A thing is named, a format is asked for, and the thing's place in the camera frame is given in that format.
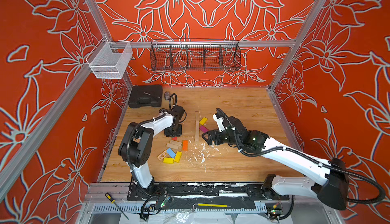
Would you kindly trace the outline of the magenta block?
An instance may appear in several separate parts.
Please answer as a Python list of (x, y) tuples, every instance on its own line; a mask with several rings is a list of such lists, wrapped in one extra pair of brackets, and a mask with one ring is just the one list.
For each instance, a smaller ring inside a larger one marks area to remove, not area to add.
[(200, 130), (201, 130), (203, 133), (206, 133), (206, 132), (209, 131), (209, 130), (208, 130), (205, 126), (203, 126), (203, 125), (200, 125)]

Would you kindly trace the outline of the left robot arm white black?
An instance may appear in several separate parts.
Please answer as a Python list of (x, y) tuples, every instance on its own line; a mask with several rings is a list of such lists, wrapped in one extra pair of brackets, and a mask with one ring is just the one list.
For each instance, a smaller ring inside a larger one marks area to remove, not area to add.
[(177, 101), (178, 97), (173, 93), (169, 97), (169, 108), (160, 109), (158, 116), (140, 123), (130, 123), (118, 148), (118, 155), (130, 167), (137, 190), (148, 197), (157, 198), (165, 193), (164, 189), (154, 189), (154, 178), (149, 170), (148, 159), (157, 134), (164, 132), (166, 137), (182, 135), (182, 118), (186, 118), (187, 113)]

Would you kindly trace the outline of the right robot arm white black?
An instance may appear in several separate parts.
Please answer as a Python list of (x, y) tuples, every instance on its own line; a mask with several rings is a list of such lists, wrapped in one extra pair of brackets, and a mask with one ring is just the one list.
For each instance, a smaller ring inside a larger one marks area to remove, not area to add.
[[(220, 108), (216, 109), (213, 119), (218, 128), (202, 134), (208, 145), (226, 143), (236, 147), (238, 153), (246, 157), (271, 159), (303, 174), (303, 177), (292, 178), (268, 175), (263, 183), (263, 192), (270, 198), (275, 195), (305, 196), (317, 198), (333, 209), (346, 210), (348, 203), (375, 204), (386, 196), (379, 183), (348, 171), (340, 159), (334, 158), (329, 161), (317, 158), (291, 148), (261, 131), (248, 130), (239, 119), (227, 116)], [(378, 195), (366, 200), (349, 198), (350, 177), (374, 186), (378, 190)]]

